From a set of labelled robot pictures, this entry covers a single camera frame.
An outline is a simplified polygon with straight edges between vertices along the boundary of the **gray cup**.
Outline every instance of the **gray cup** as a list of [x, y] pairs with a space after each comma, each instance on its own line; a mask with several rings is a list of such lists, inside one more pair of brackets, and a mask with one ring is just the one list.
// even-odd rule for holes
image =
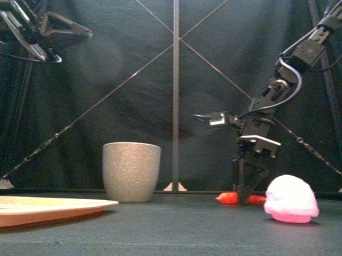
[[138, 142], [103, 145], [103, 183], [107, 196], [120, 202], [146, 202], [156, 191], [162, 149]]

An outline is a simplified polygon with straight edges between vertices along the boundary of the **black table surface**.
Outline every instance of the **black table surface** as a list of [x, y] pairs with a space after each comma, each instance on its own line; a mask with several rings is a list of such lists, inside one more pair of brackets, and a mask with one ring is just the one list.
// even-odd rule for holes
[[[23, 196], [107, 199], [105, 193]], [[0, 229], [0, 252], [19, 255], [342, 255], [342, 202], [319, 199], [308, 224], [278, 222], [262, 205], [217, 195], [154, 194], [101, 214]]]

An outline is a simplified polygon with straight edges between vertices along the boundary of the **red object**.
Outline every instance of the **red object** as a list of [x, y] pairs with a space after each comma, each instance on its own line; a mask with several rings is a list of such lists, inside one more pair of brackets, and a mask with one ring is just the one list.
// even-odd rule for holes
[[[225, 192], [218, 197], [217, 200], [222, 204], [240, 204], [238, 192]], [[265, 204], [266, 197], [258, 195], [250, 195], [246, 204]]]

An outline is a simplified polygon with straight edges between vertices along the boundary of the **pink object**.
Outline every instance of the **pink object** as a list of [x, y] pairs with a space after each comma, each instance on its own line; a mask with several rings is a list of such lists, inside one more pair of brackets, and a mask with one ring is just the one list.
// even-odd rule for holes
[[264, 207], [276, 220], [291, 223], [308, 223], [320, 214], [309, 184], [292, 175], [283, 175], [273, 180]]

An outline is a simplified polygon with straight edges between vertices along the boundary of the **black cable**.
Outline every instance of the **black cable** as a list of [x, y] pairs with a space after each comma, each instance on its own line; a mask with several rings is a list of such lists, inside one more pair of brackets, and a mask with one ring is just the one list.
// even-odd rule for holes
[[285, 63], [284, 61], [284, 56], [281, 55], [280, 57], [280, 62], [281, 64], [291, 70], [295, 72], [297, 78], [299, 78], [299, 84], [297, 84], [297, 88], [293, 92], [293, 94], [281, 102], [270, 105], [270, 106], [266, 106], [266, 107], [261, 107], [261, 108], [257, 108], [257, 109], [253, 109], [250, 110], [249, 112], [246, 112], [245, 114], [242, 114], [241, 116], [237, 117], [237, 119], [242, 119], [244, 117], [252, 115], [253, 113], [257, 113], [257, 112], [261, 112], [261, 111], [265, 111], [265, 110], [269, 110], [272, 108], [276, 108], [276, 107], [280, 107], [281, 105], [287, 104], [288, 102], [291, 102], [291, 100], [297, 96], [297, 94], [300, 93], [301, 89], [303, 89], [303, 75], [301, 73], [291, 66]]

